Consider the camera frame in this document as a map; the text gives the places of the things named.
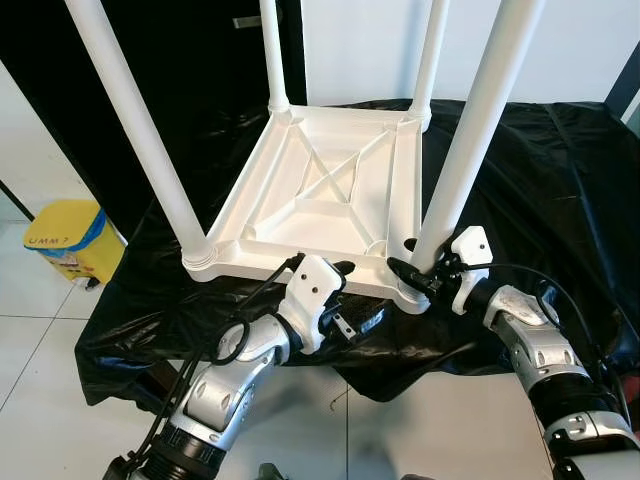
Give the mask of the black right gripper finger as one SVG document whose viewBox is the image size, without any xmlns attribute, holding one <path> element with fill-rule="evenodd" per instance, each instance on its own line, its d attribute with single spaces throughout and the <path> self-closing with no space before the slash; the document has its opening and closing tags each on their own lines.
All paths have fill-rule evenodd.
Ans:
<svg viewBox="0 0 640 480">
<path fill-rule="evenodd" d="M 415 266 L 396 257 L 388 257 L 387 266 L 407 287 L 422 294 L 435 294 L 435 285 L 429 275 L 421 273 Z"/>
</svg>

